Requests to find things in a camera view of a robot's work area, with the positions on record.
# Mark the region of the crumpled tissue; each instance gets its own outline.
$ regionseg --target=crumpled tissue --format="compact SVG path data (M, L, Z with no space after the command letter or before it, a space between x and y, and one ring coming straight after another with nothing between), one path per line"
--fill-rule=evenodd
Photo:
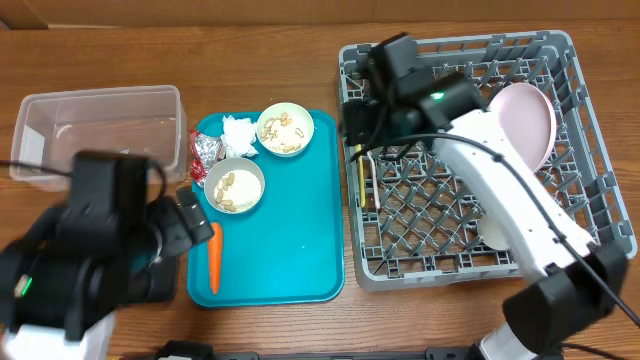
M235 119L233 116L222 118L224 134L220 136L227 151L227 158L251 157L258 155L251 144L256 142L258 123L251 123L251 119Z

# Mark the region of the gray plastic crate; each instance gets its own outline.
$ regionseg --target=gray plastic crate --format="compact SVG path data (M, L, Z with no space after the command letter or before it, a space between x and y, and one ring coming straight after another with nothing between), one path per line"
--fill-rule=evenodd
M611 167L571 38L562 31L418 40L418 58L436 78L461 71L491 99L505 85L528 82L555 109L557 137L537 173L554 199L598 243L616 241L629 258L637 244ZM366 96L356 70L375 44L345 46L339 55L340 102ZM345 159L355 153L345 146ZM357 162L348 163L349 210L356 278L367 290L446 285L518 276L508 251L477 235L481 204L433 153L414 147L392 161L374 153L382 208L373 206L371 164L364 159L367 204L360 206Z

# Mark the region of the brown wood tabletop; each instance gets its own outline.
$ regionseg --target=brown wood tabletop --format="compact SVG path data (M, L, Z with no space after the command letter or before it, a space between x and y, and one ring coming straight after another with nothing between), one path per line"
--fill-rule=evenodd
M640 224L640 23L554 21L332 26L100 29L0 32L0 158L9 158L22 99L35 93L134 85L175 85L189 128L214 112L262 110L280 101L337 117L338 51L400 31L417 38L561 29L575 44L609 157L633 224ZM356 283L343 170L346 284L322 304L202 310L185 288L176 299L118 311L110 353L156 349L166 341L207 342L216 351L420 351L468 345L504 318L502 301L520 279L368 293ZM42 193L0 177L4 246L64 194ZM623 298L640 311L640 260ZM571 339L640 358L640 332L621 311ZM587 358L574 351L569 358Z

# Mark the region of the teal cutting board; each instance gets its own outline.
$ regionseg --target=teal cutting board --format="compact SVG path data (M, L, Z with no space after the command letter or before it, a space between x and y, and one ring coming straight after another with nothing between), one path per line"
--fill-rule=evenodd
M344 235L340 162L335 121L310 110L315 130L302 153L273 155L258 141L253 160L265 177L265 191L250 211L230 215L215 210L195 183L192 188L209 221L224 233L220 290L209 284L207 246L189 252L187 290L207 308L328 301L344 285ZM251 118L259 112L207 116L198 125L206 135L222 134L222 117Z

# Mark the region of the green light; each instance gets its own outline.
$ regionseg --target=green light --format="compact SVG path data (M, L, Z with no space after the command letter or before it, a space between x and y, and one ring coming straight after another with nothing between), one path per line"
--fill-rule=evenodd
M24 296L24 294L27 293L27 290L29 290L29 287L31 286L31 281L33 280L33 278L29 278L29 280L27 281L27 285L24 286L24 289L22 289L22 296Z
M444 97L444 93L443 92L437 92L437 93L433 93L431 94L431 98L433 100L440 100Z

